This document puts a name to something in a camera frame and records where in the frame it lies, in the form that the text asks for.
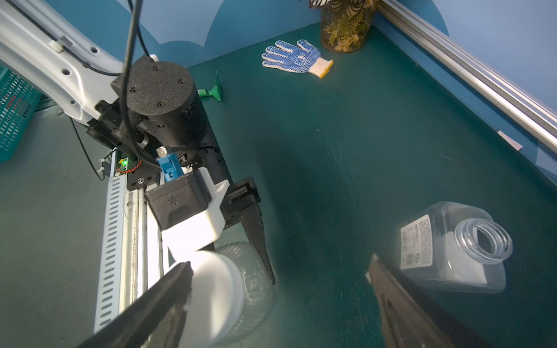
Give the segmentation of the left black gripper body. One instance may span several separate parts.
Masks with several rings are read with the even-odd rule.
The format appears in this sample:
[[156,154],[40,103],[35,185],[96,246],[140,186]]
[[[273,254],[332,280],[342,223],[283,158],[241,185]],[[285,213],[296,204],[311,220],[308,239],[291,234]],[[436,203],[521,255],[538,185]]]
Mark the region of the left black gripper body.
[[259,216],[256,218],[255,210],[253,210],[253,207],[258,207],[258,203],[261,201],[255,182],[251,177],[233,182],[212,130],[208,130],[204,136],[204,157],[205,167],[208,169],[213,183],[219,184],[227,180],[230,184],[220,204],[226,227],[242,223],[242,220],[246,220],[248,223],[255,223],[255,221],[261,223],[261,213],[258,213]]

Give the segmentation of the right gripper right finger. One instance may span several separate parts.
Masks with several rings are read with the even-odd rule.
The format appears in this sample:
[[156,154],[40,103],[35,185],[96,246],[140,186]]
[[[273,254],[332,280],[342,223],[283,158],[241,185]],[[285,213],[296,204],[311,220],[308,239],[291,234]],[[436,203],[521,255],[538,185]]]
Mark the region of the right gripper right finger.
[[366,277],[379,303],[387,347],[491,346],[378,255],[372,255]]

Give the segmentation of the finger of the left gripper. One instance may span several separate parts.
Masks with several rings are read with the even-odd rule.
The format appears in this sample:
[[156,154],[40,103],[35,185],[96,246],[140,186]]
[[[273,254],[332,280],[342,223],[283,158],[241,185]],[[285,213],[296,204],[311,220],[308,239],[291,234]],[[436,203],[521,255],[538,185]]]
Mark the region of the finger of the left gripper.
[[265,272],[273,285],[276,284],[276,277],[268,256],[268,250],[265,241],[265,230],[263,224],[263,216],[259,204],[251,204],[249,207],[242,210],[242,225],[249,242],[254,246],[255,251],[258,253]]

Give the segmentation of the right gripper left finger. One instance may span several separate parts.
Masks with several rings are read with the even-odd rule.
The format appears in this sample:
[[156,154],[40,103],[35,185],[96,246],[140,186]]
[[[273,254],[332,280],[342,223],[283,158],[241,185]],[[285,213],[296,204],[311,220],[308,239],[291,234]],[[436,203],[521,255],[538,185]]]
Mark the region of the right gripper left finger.
[[179,262],[153,287],[80,347],[177,347],[184,332],[194,272]]

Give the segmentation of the round clear bottle green label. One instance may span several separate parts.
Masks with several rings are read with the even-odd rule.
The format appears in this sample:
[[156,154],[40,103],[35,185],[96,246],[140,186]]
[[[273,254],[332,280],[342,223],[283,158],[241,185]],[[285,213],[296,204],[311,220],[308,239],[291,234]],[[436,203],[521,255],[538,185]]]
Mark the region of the round clear bottle green label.
[[254,246],[247,242],[234,242],[216,249],[229,258],[239,269],[242,278],[244,304],[239,319],[220,340],[219,345],[231,345],[254,332],[271,314],[276,301],[275,286],[268,277],[263,261]]

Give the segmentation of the white cap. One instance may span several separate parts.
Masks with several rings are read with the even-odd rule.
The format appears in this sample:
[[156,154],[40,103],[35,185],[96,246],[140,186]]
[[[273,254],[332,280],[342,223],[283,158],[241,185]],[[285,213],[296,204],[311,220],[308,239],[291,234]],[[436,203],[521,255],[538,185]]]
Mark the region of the white cap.
[[191,254],[191,292],[179,347],[213,347],[239,320],[245,301],[239,268],[228,257],[208,251]]

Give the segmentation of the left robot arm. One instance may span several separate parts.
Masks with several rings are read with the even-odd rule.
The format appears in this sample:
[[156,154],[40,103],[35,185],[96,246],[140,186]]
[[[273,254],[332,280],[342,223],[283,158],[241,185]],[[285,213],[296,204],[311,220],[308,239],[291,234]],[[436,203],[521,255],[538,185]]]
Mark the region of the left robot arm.
[[131,3],[119,61],[44,1],[1,3],[1,59],[108,148],[139,161],[163,183],[146,199],[173,255],[211,245],[241,223],[270,281],[260,196],[252,178],[233,182],[193,78],[174,62],[133,58],[140,1]]

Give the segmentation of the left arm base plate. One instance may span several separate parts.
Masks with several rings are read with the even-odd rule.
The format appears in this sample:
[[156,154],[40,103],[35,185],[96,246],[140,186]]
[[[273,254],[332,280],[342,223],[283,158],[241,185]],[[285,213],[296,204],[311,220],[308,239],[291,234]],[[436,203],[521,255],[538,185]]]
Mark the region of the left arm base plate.
[[113,153],[113,174],[115,177],[123,177],[128,191],[148,189],[151,185],[158,186],[161,180],[161,172],[118,149]]

